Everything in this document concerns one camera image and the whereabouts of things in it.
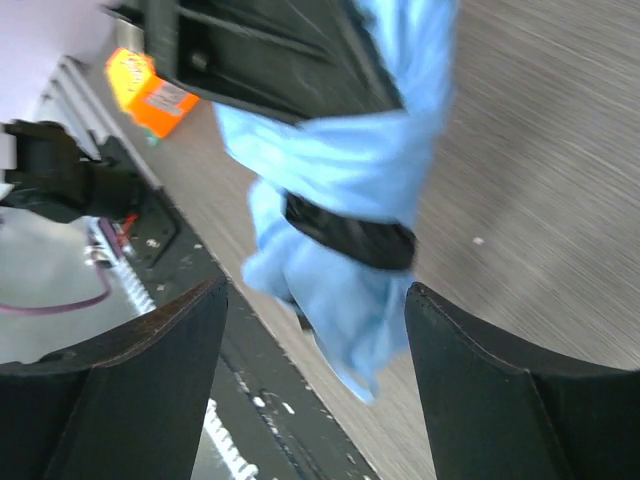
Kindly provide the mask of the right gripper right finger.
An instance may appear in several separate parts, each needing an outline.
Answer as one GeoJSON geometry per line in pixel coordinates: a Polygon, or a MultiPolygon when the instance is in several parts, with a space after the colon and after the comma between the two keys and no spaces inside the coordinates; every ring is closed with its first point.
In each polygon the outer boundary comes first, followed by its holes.
{"type": "Polygon", "coordinates": [[[524,340],[416,283],[406,326],[440,479],[635,479],[639,374],[524,340]]]}

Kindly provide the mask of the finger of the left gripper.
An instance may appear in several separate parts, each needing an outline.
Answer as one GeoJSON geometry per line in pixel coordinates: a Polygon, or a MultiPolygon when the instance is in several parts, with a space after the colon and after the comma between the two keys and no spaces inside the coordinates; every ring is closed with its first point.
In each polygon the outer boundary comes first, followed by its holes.
{"type": "Polygon", "coordinates": [[[401,108],[352,1],[145,1],[156,72],[286,124],[401,108]]]}

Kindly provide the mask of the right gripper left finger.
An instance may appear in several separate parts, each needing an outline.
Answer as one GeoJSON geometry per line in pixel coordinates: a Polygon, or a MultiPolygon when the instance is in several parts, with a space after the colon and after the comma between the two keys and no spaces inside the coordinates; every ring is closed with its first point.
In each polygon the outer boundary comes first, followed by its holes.
{"type": "Polygon", "coordinates": [[[32,364],[1,367],[5,479],[187,479],[228,310],[227,281],[32,364]]]}

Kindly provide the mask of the light blue folding umbrella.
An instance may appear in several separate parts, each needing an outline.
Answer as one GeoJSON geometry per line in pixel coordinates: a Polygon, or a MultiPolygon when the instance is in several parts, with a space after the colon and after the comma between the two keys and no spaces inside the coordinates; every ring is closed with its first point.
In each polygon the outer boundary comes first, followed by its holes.
{"type": "Polygon", "coordinates": [[[409,267],[374,268],[360,221],[413,228],[454,92],[454,1],[361,1],[366,29],[399,90],[399,110],[294,127],[223,104],[227,154],[253,171],[255,252],[244,282],[303,317],[326,361],[361,401],[408,346],[409,267]]]}

